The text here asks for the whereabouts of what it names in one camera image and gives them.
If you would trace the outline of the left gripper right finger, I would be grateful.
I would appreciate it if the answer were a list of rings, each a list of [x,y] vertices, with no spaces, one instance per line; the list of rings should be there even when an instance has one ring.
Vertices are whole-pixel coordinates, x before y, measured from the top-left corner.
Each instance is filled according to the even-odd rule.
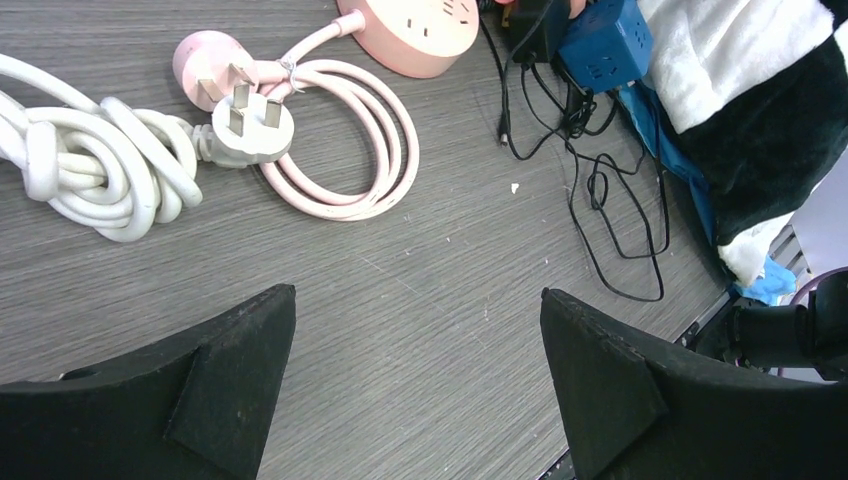
[[[558,290],[540,326],[580,479],[843,479],[847,386],[735,367]]]

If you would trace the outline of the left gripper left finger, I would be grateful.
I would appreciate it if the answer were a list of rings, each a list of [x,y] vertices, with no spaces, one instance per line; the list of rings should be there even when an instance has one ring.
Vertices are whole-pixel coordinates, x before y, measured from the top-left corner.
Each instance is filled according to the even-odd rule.
[[[53,381],[1,388],[5,479],[253,479],[296,329],[278,284]]]

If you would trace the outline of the blue cube socket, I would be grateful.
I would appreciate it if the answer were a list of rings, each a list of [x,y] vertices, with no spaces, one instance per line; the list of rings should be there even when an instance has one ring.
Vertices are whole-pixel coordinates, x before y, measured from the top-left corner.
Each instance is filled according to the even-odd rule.
[[[610,0],[588,5],[574,19],[558,54],[576,85],[600,94],[643,78],[652,48],[638,3]]]

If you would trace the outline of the pink round socket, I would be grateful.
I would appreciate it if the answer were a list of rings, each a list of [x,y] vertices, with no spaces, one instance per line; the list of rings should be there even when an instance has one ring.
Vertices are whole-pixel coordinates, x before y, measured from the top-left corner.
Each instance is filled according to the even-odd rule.
[[[342,33],[400,75],[444,74],[474,43],[479,10],[467,0],[338,0]]]

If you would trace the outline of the orange small plug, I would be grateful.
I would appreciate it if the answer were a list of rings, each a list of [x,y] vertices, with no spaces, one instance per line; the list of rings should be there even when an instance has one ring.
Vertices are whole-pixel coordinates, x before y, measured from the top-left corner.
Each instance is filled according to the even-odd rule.
[[[569,1],[569,18],[577,18],[586,8],[587,0],[570,0]]]

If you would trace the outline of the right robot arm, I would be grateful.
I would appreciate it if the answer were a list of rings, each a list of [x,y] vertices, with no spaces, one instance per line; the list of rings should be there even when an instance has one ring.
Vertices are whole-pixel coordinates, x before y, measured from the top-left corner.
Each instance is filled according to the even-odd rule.
[[[847,269],[812,279],[787,305],[730,300],[677,343],[738,367],[777,375],[813,369],[824,382],[846,382]]]

